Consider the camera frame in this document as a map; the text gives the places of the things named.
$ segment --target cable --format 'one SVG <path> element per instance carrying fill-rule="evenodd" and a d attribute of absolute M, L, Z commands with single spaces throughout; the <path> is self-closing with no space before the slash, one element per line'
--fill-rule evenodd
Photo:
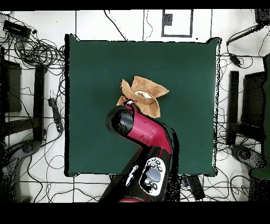
<path fill-rule="evenodd" d="M 34 181 L 38 182 L 38 183 L 41 185 L 41 189 L 40 189 L 40 191 L 38 192 L 38 194 L 36 195 L 36 197 L 35 197 L 35 199 L 34 199 L 34 201 L 33 201 L 33 203 L 35 203 L 37 197 L 40 195 L 40 193 L 41 193 L 41 191 L 42 191 L 42 189 L 43 189 L 43 184 L 42 184 L 40 181 L 38 181 L 37 179 L 33 178 L 33 177 L 30 175 L 30 173 L 29 173 L 29 167 L 30 167 L 31 162 L 32 162 L 32 155 L 30 156 L 30 162 L 29 162 L 29 165 L 28 165 L 28 167 L 27 167 L 27 173 L 28 173 L 28 175 L 29 175 Z"/>
<path fill-rule="evenodd" d="M 49 203 L 52 202 L 53 198 L 54 198 L 56 195 L 58 195 L 58 194 L 66 194 L 66 193 L 72 192 L 72 191 L 74 191 L 74 190 L 80 191 L 80 192 L 81 192 L 82 194 L 84 194 L 85 196 L 90 197 L 91 200 L 98 201 L 96 198 L 100 197 L 100 196 L 93 197 L 93 196 L 91 196 L 91 195 L 89 195 L 89 194 L 84 193 L 82 190 L 80 190 L 80 189 L 78 189 L 78 188 L 74 188 L 74 189 L 69 190 L 69 191 L 59 192 L 59 193 L 54 194 L 54 195 L 52 196 L 52 198 L 49 200 Z"/>
<path fill-rule="evenodd" d="M 251 62 L 251 65 L 249 65 L 248 67 L 241 67 L 241 66 L 239 66 L 240 68 L 242 68 L 242 69 L 248 69 L 248 68 L 250 68 L 252 65 L 253 65 L 253 58 L 252 57 L 250 57 L 251 58 L 251 60 L 252 60 L 252 62 Z"/>
<path fill-rule="evenodd" d="M 268 33 L 265 35 L 265 37 L 264 37 L 264 39 L 263 39 L 263 42 L 262 42 L 261 48 L 259 49 L 258 55 L 259 55 L 259 53 L 260 53 L 260 51 L 261 51 L 261 49 L 262 49 L 262 47 L 263 47 L 264 40 L 266 39 L 266 37 L 267 37 L 269 34 L 270 34 L 270 30 L 268 31 Z"/>
<path fill-rule="evenodd" d="M 28 111 L 27 111 L 27 109 L 26 109 L 24 103 L 23 103 L 18 97 L 16 97 L 15 95 L 13 95 L 10 91 L 9 91 L 9 93 L 10 93 L 12 96 L 14 96 L 16 99 L 18 99 L 18 100 L 23 104 L 23 107 L 24 107 L 24 109 L 25 109 L 25 112 L 27 113 L 28 118 L 29 118 L 29 120 L 31 121 L 32 128 L 34 129 L 34 128 L 35 128 L 35 127 L 34 127 L 34 123 L 33 123 L 32 119 L 31 119 L 30 114 L 28 113 Z"/>
<path fill-rule="evenodd" d="M 148 22 L 148 12 L 149 12 L 149 10 L 147 10 L 146 22 L 148 23 L 149 26 L 151 26 L 151 24 Z M 146 41 L 149 37 L 151 37 L 151 34 L 153 32 L 153 27 L 152 26 L 151 26 L 151 29 L 152 29 L 152 31 L 151 31 L 150 35 L 144 41 Z"/>
<path fill-rule="evenodd" d="M 231 191 L 231 193 L 232 193 L 232 195 L 233 195 L 233 198 L 234 198 L 234 200 L 235 201 L 237 201 L 236 200 L 236 198 L 235 198 L 235 196 L 234 196 L 234 191 L 233 191 L 233 187 L 232 187 L 232 181 L 233 181 L 233 179 L 234 178 L 237 178 L 237 177 L 242 177 L 242 178 L 245 178 L 245 179 L 247 179 L 248 181 L 250 181 L 247 177 L 245 177 L 245 176 L 243 176 L 243 175 L 236 175 L 236 176 L 234 176 L 233 178 L 231 178 L 230 179 L 230 191 Z"/>
<path fill-rule="evenodd" d="M 252 29 L 252 28 L 254 28 L 254 27 L 256 27 L 256 26 L 257 26 L 257 25 L 251 26 L 251 27 L 249 27 L 249 28 L 247 28 L 247 29 L 245 29 L 245 30 L 243 30 L 243 31 L 240 31 L 240 32 L 238 32 L 238 33 L 233 34 L 233 35 L 229 38 L 228 41 L 230 41 L 230 39 L 231 39 L 233 36 L 238 35 L 238 34 L 243 33 L 243 32 L 246 32 L 246 31 L 248 31 L 248 30 L 250 30 L 250 29 Z"/>
<path fill-rule="evenodd" d="M 181 191 L 180 191 L 180 194 L 182 194 L 184 196 L 184 198 L 188 200 L 188 197 L 186 197 Z"/>
<path fill-rule="evenodd" d="M 47 196 L 48 200 L 50 200 L 50 189 L 51 189 L 51 184 L 50 184 L 50 189 L 47 190 L 47 188 L 49 187 L 49 184 L 48 184 L 48 169 L 49 169 L 49 167 L 52 167 L 52 166 L 50 166 L 50 164 L 51 164 L 51 162 L 53 161 L 53 159 L 56 158 L 56 157 L 58 157 L 58 156 L 61 156 L 61 157 L 64 158 L 64 156 L 62 156 L 62 155 L 56 155 L 56 156 L 52 157 L 52 159 L 50 160 L 49 163 L 46 161 L 46 163 L 48 164 L 47 171 L 46 171 L 46 182 L 47 182 L 47 186 L 46 186 L 46 196 Z M 52 168 L 55 169 L 55 170 L 59 170 L 59 169 L 61 169 L 61 168 L 63 168 L 63 167 L 64 167 L 64 165 L 63 165 L 62 167 L 60 167 L 60 168 L 55 168 L 55 167 L 52 167 Z"/>
<path fill-rule="evenodd" d="M 118 27 L 116 26 L 116 24 L 114 23 L 114 21 L 113 21 L 111 18 L 108 17 L 106 11 L 105 11 L 105 10 L 103 10 L 103 11 L 104 11 L 105 16 L 112 22 L 112 24 L 115 26 L 115 28 L 118 30 L 118 32 L 121 34 L 121 36 L 124 38 L 124 40 L 125 40 L 125 41 L 128 41 L 128 39 L 125 38 L 125 37 L 123 36 L 123 34 L 120 32 L 120 30 L 118 29 Z"/>

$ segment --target brown paper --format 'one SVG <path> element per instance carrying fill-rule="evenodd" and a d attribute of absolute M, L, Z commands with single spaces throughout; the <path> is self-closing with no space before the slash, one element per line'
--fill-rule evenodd
<path fill-rule="evenodd" d="M 144 97 L 143 94 L 135 94 L 136 91 L 146 92 L 151 99 Z M 150 117 L 158 118 L 160 117 L 160 108 L 156 98 L 165 95 L 169 90 L 151 80 L 135 76 L 131 87 L 122 79 L 121 92 L 123 96 L 120 97 L 117 105 L 123 104 L 128 99 L 132 99 L 141 109 L 141 112 Z"/>

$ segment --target green table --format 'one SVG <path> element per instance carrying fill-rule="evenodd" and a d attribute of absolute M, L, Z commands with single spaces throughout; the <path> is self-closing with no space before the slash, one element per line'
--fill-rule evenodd
<path fill-rule="evenodd" d="M 179 138 L 179 174 L 214 176 L 220 42 L 219 38 L 208 43 L 77 41 L 66 36 L 70 95 L 65 169 L 69 175 L 120 174 L 134 156 L 138 146 L 109 132 L 105 118 L 121 96 L 121 80 L 131 83 L 134 76 L 141 76 L 170 90 L 158 98 L 158 120 Z"/>

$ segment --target black frame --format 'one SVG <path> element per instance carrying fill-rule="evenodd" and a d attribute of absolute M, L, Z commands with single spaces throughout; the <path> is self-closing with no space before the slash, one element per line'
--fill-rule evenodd
<path fill-rule="evenodd" d="M 164 25 L 165 25 L 165 10 L 162 10 L 162 27 L 161 27 L 161 37 L 163 38 L 192 38 L 192 31 L 193 31 L 193 10 L 190 10 L 190 28 L 189 28 L 189 35 L 170 35 L 164 34 Z"/>
<path fill-rule="evenodd" d="M 2 60 L 0 61 L 0 76 L 2 83 L 7 84 L 8 80 L 5 80 L 4 72 L 7 72 L 5 69 L 5 64 L 8 63 L 4 59 L 3 51 L 1 51 L 0 57 Z M 34 87 L 34 106 L 33 106 L 33 114 L 34 118 L 29 119 L 21 119 L 14 120 L 11 122 L 5 122 L 5 124 L 1 127 L 2 134 L 5 136 L 15 134 L 18 132 L 23 132 L 24 130 L 28 130 L 33 128 L 33 136 L 34 140 L 42 142 L 43 140 L 43 128 L 44 128 L 44 75 L 46 73 L 46 68 L 44 65 L 39 64 L 35 66 L 35 87 Z"/>

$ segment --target control panel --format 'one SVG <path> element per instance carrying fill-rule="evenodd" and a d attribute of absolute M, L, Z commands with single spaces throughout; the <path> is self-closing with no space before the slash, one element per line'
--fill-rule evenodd
<path fill-rule="evenodd" d="M 139 180 L 139 186 L 146 194 L 158 196 L 164 182 L 165 171 L 166 167 L 162 159 L 158 157 L 148 159 Z"/>

